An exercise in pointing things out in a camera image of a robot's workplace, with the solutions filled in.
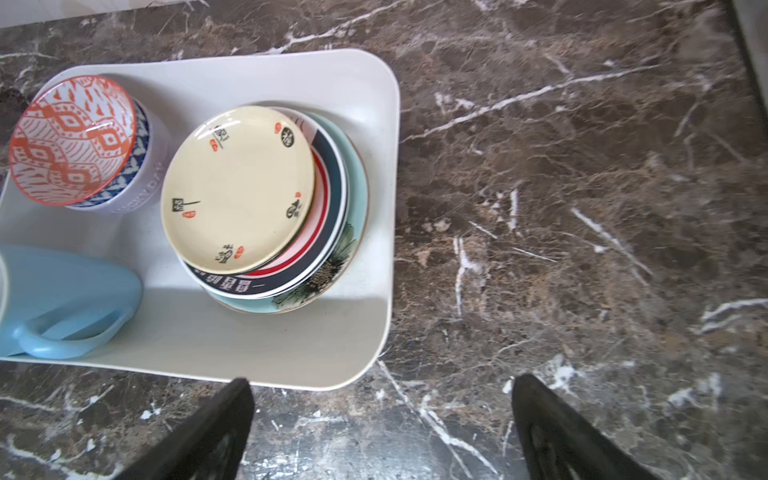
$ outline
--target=light blue mug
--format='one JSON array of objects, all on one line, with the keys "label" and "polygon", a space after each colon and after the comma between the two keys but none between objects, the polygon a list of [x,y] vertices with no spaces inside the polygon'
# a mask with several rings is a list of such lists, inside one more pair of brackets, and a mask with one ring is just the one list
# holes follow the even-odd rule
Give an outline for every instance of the light blue mug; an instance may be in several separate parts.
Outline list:
[{"label": "light blue mug", "polygon": [[108,342],[140,301],[141,281],[127,268],[0,244],[0,356],[83,356]]}]

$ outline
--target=bowl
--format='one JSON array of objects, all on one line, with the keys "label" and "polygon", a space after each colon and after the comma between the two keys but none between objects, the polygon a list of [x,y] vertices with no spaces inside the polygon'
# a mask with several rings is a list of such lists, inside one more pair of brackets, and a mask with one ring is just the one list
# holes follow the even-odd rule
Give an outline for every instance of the bowl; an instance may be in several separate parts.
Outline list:
[{"label": "bowl", "polygon": [[323,265],[308,279],[291,290],[269,298],[249,300],[207,292],[223,305],[242,313],[285,313],[305,306],[328,290],[352,262],[365,230],[368,217],[368,180],[360,156],[352,141],[332,121],[318,114],[308,114],[322,125],[338,145],[349,173],[349,213],[339,242]]},{"label": "bowl", "polygon": [[39,95],[9,147],[13,181],[45,205],[72,205],[102,191],[123,170],[137,133],[131,96],[97,75],[69,78]]},{"label": "bowl", "polygon": [[286,115],[249,105],[218,114],[184,140],[161,196],[165,235],[184,262],[232,275],[285,250],[315,187],[299,130]]},{"label": "bowl", "polygon": [[349,180],[339,148],[328,132],[308,115],[275,108],[299,125],[319,158],[321,175],[327,181],[328,214],[319,233],[303,252],[279,269],[257,268],[249,272],[222,276],[187,264],[187,271],[206,290],[232,298],[258,299],[275,296],[293,288],[315,273],[328,258],[339,239],[347,215]]},{"label": "bowl", "polygon": [[170,134],[160,118],[134,99],[137,135],[131,157],[112,183],[98,194],[67,208],[107,214],[127,214],[160,190],[170,162]]}]

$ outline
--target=teal plate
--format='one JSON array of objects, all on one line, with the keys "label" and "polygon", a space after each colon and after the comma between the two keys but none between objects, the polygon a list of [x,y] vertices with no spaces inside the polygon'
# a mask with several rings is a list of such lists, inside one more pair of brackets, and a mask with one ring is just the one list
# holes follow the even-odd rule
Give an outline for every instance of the teal plate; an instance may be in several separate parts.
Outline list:
[{"label": "teal plate", "polygon": [[310,278],[287,292],[269,298],[249,300],[221,296],[206,290],[214,299],[235,310],[245,313],[283,313],[304,306],[336,282],[357,251],[368,216],[366,170],[355,147],[341,128],[318,114],[304,113],[328,131],[341,151],[349,175],[349,212],[346,223],[328,260]]}]

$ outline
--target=plastic tray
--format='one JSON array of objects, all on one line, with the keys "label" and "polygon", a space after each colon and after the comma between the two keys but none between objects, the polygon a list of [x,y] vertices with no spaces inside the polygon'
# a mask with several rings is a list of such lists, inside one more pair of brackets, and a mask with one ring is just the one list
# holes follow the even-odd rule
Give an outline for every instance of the plastic tray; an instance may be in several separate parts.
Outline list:
[{"label": "plastic tray", "polygon": [[[10,178],[0,198],[0,242],[112,259],[136,271],[144,298],[111,342],[61,363],[254,385],[335,389],[361,376],[383,347],[392,315],[400,96],[392,70],[361,50],[83,65],[52,78],[102,74],[167,125],[175,150],[194,127],[242,104],[280,102],[326,115],[352,139],[368,174],[366,231],[347,270],[309,305],[279,315],[231,311],[183,270],[165,239],[156,194],[140,210],[103,215],[46,207]],[[254,179],[258,188],[260,181]]]}]

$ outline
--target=marble countertop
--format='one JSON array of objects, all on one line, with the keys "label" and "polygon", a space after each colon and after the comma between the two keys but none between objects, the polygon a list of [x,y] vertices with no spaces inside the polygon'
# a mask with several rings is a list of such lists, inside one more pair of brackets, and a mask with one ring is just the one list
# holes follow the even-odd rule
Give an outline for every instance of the marble countertop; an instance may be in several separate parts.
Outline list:
[{"label": "marble countertop", "polygon": [[[768,136],[720,2],[208,0],[7,28],[0,144],[73,65],[344,47],[402,89],[392,331],[351,386],[254,388],[239,478],[527,478],[523,372],[659,478],[764,478]],[[4,363],[0,470],[107,478],[219,388]]]}]

